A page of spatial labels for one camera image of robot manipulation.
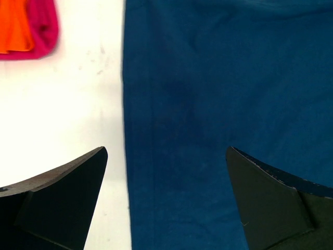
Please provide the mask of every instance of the navy blue towel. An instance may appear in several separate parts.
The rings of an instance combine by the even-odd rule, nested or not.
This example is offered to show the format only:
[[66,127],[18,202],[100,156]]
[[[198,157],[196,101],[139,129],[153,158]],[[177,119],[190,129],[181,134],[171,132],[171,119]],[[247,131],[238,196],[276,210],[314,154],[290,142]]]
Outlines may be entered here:
[[333,0],[127,0],[133,250],[246,250],[235,146],[333,185]]

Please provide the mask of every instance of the white surface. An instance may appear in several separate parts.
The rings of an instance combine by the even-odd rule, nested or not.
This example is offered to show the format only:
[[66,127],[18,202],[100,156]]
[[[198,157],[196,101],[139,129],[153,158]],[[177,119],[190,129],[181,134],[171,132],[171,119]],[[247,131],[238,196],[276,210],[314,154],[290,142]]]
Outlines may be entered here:
[[57,50],[0,61],[0,186],[105,146],[108,166],[86,250],[131,249],[121,54],[123,0],[57,0]]

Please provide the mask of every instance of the blue fabric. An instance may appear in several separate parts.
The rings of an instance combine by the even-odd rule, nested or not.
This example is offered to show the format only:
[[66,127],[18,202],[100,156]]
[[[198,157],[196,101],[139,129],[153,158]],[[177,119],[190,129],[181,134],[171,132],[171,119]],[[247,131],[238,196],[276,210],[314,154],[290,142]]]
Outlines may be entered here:
[[246,250],[235,146],[333,185],[333,1],[127,0],[133,250]]

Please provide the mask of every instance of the orange cloth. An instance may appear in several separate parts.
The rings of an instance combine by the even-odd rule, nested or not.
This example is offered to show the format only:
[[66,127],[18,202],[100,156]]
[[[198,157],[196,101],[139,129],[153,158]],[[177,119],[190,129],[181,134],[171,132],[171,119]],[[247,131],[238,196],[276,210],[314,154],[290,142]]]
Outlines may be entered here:
[[34,48],[27,3],[28,0],[0,0],[0,54]]

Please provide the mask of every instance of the magenta fabric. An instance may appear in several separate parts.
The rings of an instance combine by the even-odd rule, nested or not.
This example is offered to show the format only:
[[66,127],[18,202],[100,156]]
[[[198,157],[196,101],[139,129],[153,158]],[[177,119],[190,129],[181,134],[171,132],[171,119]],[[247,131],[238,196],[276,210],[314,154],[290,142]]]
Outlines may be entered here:
[[35,48],[27,52],[0,54],[0,60],[39,59],[56,47],[59,24],[54,0],[29,0],[27,12]]

